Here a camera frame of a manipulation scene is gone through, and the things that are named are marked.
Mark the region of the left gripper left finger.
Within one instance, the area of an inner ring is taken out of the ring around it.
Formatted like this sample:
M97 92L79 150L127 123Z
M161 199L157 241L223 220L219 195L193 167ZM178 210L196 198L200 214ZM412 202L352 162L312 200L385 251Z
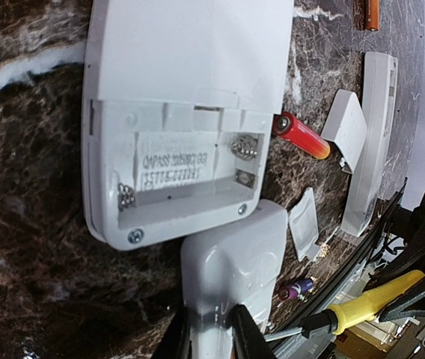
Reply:
M190 320L186 307L178 309L153 353L153 359L186 359L190 350Z

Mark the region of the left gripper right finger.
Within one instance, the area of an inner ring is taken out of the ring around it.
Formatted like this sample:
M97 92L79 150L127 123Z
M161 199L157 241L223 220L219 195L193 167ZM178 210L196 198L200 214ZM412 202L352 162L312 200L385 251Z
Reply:
M230 324L233 331L235 358L272 358L272 350L245 305L238 304L231 310Z

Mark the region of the yellow handled screwdriver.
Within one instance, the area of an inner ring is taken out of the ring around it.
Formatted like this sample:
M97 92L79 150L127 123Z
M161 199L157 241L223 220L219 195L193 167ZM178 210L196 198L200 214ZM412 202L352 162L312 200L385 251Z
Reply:
M264 339L272 342L294 335L302 335L309 339L326 334L339 335L365 321L373 321L387 305L398 299L422 280L425 274L420 270L412 270L386 284L370 289L361 296L341 304L331 304L320 313L303 318L299 326L273 334Z

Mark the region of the slim white remote control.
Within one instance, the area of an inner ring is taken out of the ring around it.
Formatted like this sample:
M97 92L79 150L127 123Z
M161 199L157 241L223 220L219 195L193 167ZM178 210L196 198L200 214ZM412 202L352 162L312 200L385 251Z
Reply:
M367 136L349 184L341 230L359 237L369 225L379 196L391 139L397 95L398 60L366 52L361 108Z

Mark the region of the small white battery cover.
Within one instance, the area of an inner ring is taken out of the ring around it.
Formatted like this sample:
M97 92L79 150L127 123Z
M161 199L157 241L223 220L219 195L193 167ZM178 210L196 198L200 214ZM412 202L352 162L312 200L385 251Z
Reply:
M319 238L314 190L307 187L301 200L289 212L289 228L298 261L308 258L315 261L320 253L316 244Z

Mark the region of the white square battery cover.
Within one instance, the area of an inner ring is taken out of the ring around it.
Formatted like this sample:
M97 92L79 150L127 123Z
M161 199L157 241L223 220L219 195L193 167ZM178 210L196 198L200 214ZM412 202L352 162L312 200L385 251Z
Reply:
M367 137L364 112L355 92L337 91L321 137L335 144L343 158L343 171L353 174Z

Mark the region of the white TCL air-conditioner remote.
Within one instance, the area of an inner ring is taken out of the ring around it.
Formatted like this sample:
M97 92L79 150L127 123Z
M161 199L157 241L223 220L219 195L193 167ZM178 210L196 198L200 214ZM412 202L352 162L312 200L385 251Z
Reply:
M292 1L95 1L82 195L131 251L247 218L283 105Z

